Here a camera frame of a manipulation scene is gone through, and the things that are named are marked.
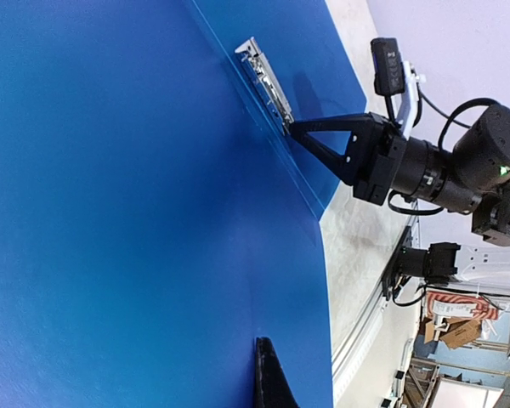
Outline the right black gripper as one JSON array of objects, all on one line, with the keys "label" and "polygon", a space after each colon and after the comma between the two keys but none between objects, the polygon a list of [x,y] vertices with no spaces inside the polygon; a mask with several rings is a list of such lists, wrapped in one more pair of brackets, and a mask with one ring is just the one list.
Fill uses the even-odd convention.
[{"label": "right black gripper", "polygon": [[405,153],[406,138],[374,113],[299,120],[289,135],[346,185],[354,198],[381,206]]}]

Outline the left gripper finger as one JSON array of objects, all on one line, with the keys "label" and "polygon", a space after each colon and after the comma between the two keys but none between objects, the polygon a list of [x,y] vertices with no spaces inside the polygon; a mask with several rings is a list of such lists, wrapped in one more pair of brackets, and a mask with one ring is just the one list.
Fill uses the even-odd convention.
[{"label": "left gripper finger", "polygon": [[253,406],[256,408],[299,407],[269,337],[258,337],[255,342]]}]

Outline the blue plastic folder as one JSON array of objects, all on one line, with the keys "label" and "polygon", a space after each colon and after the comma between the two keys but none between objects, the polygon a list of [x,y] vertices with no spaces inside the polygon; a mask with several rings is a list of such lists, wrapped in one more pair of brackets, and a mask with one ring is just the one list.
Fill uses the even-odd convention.
[{"label": "blue plastic folder", "polygon": [[332,406],[337,181],[249,37],[297,116],[363,109],[323,1],[0,1],[0,407],[250,407],[257,337]]}]

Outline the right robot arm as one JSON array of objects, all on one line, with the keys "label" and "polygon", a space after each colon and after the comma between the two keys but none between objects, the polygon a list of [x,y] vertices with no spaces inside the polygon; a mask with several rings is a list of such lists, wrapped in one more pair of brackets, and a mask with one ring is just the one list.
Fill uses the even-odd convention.
[{"label": "right robot arm", "polygon": [[473,99],[453,115],[484,107],[452,151],[406,137],[375,113],[295,121],[289,134],[355,198],[375,205],[426,201],[435,212],[469,215],[471,231],[497,247],[510,247],[510,109]]}]

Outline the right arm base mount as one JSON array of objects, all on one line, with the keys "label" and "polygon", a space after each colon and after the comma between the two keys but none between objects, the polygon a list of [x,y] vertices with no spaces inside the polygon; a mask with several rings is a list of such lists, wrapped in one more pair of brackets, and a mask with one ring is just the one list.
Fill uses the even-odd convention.
[{"label": "right arm base mount", "polygon": [[420,276],[424,251],[414,246],[412,227],[406,226],[383,270],[382,296],[391,301],[398,293],[402,276]]}]

